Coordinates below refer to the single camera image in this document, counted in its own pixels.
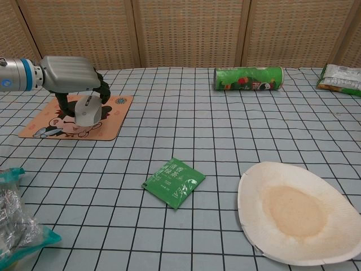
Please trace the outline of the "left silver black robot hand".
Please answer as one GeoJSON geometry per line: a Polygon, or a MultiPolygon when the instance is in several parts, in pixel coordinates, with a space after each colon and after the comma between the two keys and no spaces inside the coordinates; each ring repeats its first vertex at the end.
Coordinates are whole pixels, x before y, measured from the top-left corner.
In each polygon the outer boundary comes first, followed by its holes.
{"type": "Polygon", "coordinates": [[[62,113],[73,117],[68,106],[68,94],[95,91],[105,104],[111,92],[103,76],[90,61],[80,56],[45,56],[39,63],[43,73],[42,87],[55,94],[62,113]]]}

